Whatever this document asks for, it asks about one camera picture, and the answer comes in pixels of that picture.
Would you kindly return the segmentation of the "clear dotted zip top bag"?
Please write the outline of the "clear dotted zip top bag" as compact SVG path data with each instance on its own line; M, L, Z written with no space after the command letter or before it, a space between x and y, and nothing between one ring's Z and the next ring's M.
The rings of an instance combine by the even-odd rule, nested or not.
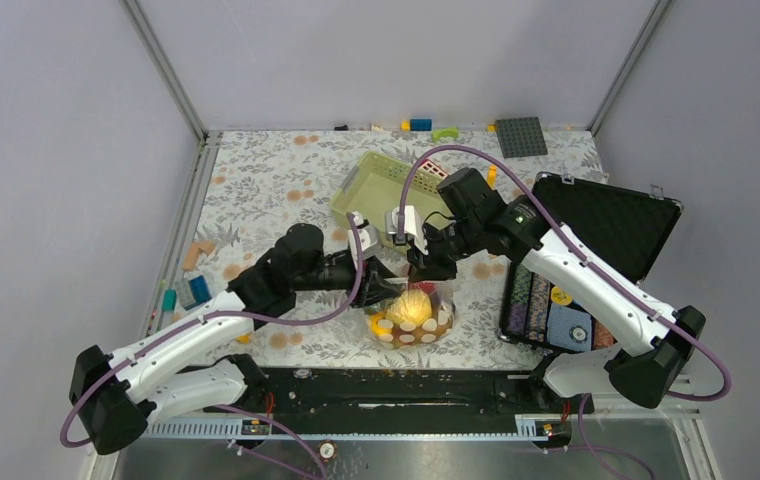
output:
M391 299L364 309L367 332L381 346L398 350L430 345L451 332L456 317L452 282L395 279L392 285Z

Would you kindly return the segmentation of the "yellow lemon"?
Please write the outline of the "yellow lemon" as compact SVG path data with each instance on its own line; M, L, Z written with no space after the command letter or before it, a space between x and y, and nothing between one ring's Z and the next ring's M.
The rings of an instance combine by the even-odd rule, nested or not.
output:
M412 289L403 292L386 310L385 318L401 330L412 331L429 320L433 305L427 293Z

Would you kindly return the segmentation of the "orange mango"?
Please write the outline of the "orange mango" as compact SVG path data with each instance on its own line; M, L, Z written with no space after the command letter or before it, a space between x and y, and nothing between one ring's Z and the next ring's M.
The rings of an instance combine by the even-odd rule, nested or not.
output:
M370 331L375 336L381 336L391 332L390 327L387 325L385 316L381 313L370 316L368 325Z

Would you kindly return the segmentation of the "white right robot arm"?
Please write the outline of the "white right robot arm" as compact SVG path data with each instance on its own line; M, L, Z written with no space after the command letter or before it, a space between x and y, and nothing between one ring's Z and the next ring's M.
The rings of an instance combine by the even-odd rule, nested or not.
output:
M448 279L456 263L480 251L504 256L565 291L599 321L615 344L603 350L562 354L529 386L531 402L553 412L569 397L613 390L654 409L671 394L706 325L693 306L675 309L644 292L604 262L565 223L528 196L505 202L473 168L437 187L452 221L408 234L414 274Z

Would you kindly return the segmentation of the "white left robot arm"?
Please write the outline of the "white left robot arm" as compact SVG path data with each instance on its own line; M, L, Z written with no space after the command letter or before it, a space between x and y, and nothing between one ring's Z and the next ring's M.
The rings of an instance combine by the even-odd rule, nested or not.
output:
M176 323L109 353L96 345L82 351L72 375L72 409L60 430L61 444L90 444L108 455L132 444L149 426L188 412L218 405L244 411L260 407L266 376L249 355L227 355L210 366L193 362L267 324L288 324L285 315L300 291L348 293L333 312L304 320L306 326L392 298L397 292L392 274L376 257L382 248L376 227L358 214L348 219L344 250L325 253L318 227L295 224L225 290Z

